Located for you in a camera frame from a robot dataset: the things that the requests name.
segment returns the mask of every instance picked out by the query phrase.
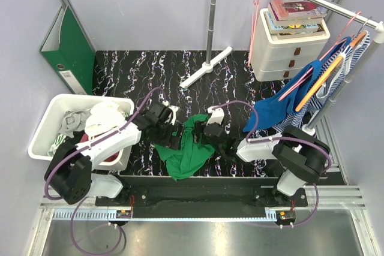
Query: metal floor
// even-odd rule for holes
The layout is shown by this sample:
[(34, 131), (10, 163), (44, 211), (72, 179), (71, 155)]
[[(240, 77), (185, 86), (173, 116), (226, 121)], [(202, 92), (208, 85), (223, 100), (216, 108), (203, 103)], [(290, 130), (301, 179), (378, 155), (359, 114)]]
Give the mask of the metal floor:
[[(298, 211), (299, 220), (309, 215)], [(80, 239), (99, 221), (75, 222)], [(44, 256), (82, 255), (71, 244), (69, 221), (53, 221)], [(266, 229), (247, 223), (131, 222), (124, 226), (126, 244), (112, 255), (363, 255), (347, 211), (321, 210), (306, 225), (293, 230)], [(118, 239), (118, 232), (103, 227), (79, 242), (91, 253), (104, 253)]]

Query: white drawer unit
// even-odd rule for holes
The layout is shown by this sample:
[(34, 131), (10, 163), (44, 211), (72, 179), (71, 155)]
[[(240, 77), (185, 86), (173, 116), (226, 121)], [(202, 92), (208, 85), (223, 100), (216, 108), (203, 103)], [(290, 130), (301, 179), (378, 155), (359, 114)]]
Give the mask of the white drawer unit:
[(257, 21), (251, 58), (253, 73), (261, 82), (291, 79), (319, 56), (330, 33), (323, 20), (323, 35), (280, 40), (269, 33), (267, 11), (267, 8), (261, 9)]

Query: green cloth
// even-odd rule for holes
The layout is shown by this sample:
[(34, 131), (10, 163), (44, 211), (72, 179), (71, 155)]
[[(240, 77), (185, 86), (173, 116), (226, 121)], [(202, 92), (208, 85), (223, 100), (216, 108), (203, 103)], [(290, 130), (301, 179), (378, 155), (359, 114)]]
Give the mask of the green cloth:
[(193, 143), (192, 131), (195, 122), (206, 120), (208, 120), (208, 115), (197, 114), (184, 122), (180, 150), (155, 145), (160, 159), (166, 162), (168, 174), (175, 180), (192, 176), (215, 152), (211, 145), (201, 144), (201, 138), (199, 143)]

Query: plastic bin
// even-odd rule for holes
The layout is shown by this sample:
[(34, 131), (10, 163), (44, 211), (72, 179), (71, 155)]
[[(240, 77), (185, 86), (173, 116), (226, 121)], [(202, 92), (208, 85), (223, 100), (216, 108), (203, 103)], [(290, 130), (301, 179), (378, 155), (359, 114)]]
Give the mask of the plastic bin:
[[(55, 140), (60, 129), (62, 118), (66, 111), (80, 111), (91, 109), (94, 105), (103, 101), (113, 101), (120, 105), (120, 108), (130, 115), (133, 114), (134, 104), (127, 98), (103, 97), (92, 95), (59, 94), (55, 96), (48, 105), (48, 108), (37, 127), (31, 144), (28, 147), (28, 154), (33, 159), (51, 161), (52, 157), (47, 155), (49, 147)], [(102, 162), (96, 167), (100, 170), (121, 171), (127, 168), (131, 146), (112, 162)]]

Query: black marble table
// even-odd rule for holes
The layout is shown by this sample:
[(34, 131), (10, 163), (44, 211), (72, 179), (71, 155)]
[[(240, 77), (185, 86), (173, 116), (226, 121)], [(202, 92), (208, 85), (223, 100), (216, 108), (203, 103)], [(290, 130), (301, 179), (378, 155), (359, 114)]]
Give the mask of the black marble table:
[[(197, 71), (205, 60), (202, 51), (98, 51), (95, 58), (95, 95), (130, 98), (135, 106), (157, 86), (163, 88), (170, 103), (181, 108), (178, 120), (186, 121), (191, 115), (206, 113), (212, 105), (231, 100), (250, 104), (278, 92), (286, 82), (258, 82), (248, 67), (248, 52), (232, 52), (216, 65), (212, 73), (204, 75), (189, 89), (179, 87), (180, 82)], [(161, 100), (158, 93), (152, 99)], [(235, 137), (242, 132), (250, 109), (241, 104), (224, 108), (226, 131)], [(275, 134), (273, 129), (261, 130), (254, 137)], [(274, 176), (274, 160), (265, 159), (233, 165), (216, 153), (194, 176), (265, 177)], [(165, 163), (151, 143), (143, 141), (133, 146), (128, 167), (121, 175), (167, 176)]]

